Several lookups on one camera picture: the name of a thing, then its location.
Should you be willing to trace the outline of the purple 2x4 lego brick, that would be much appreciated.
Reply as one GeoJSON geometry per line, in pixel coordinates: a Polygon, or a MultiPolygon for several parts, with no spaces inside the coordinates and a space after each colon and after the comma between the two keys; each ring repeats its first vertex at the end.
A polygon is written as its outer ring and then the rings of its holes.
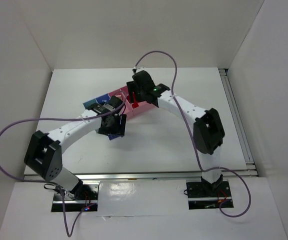
{"type": "Polygon", "coordinates": [[[109,136],[108,136],[108,138],[109,138],[110,141],[113,140],[113,139],[116,139],[116,138],[118,138],[118,137],[119,137],[118,135],[109,135],[109,136]]]}

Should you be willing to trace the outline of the small red lego brick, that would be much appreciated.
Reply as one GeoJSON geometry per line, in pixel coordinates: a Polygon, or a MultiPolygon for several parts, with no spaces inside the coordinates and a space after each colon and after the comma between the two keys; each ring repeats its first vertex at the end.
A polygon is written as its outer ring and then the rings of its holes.
{"type": "Polygon", "coordinates": [[[137,108],[137,107],[139,107],[138,102],[134,102],[134,103],[132,104],[132,107],[133,107],[133,108],[137,108]]]}

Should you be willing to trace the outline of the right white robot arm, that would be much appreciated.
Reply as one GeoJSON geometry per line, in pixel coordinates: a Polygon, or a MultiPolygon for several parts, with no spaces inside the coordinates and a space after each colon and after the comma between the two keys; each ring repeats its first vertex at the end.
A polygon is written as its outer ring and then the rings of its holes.
{"type": "Polygon", "coordinates": [[[220,146],[225,136],[218,111],[214,108],[200,108],[175,95],[166,85],[154,84],[145,70],[133,72],[133,80],[127,83],[130,102],[147,102],[184,120],[191,131],[193,147],[198,154],[203,188],[208,192],[215,191],[223,181],[219,161],[220,146]]]}

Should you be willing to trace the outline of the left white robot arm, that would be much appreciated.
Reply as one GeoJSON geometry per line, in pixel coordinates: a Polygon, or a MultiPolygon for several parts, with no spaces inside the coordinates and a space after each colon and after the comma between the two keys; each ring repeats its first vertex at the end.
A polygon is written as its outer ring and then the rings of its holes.
{"type": "Polygon", "coordinates": [[[30,139],[24,163],[46,182],[57,185],[71,199],[84,191],[83,182],[63,166],[62,154],[86,134],[114,137],[125,134],[127,116],[119,110],[124,102],[112,96],[108,102],[93,103],[75,120],[47,133],[36,131],[30,139]]]}

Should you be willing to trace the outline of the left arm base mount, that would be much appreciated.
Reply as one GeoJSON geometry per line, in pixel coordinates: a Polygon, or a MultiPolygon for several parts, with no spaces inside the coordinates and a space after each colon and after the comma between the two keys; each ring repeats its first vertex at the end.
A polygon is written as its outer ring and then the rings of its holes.
{"type": "MultiPolygon", "coordinates": [[[[55,185],[45,184],[45,190],[54,191],[51,212],[61,213],[62,207],[62,197],[55,185]]],[[[85,212],[96,212],[98,210],[98,193],[99,193],[99,183],[91,182],[90,184],[84,184],[81,192],[77,197],[70,198],[68,193],[64,194],[65,209],[67,212],[79,212],[84,209],[85,212]]]]}

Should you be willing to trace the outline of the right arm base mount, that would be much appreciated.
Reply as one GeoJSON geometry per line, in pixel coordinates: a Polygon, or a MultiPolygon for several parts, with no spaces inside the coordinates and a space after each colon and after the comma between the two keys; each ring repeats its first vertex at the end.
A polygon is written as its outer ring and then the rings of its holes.
{"type": "Polygon", "coordinates": [[[183,194],[188,197],[189,210],[233,208],[232,194],[228,181],[223,181],[214,191],[206,191],[201,182],[187,182],[183,194]]]}

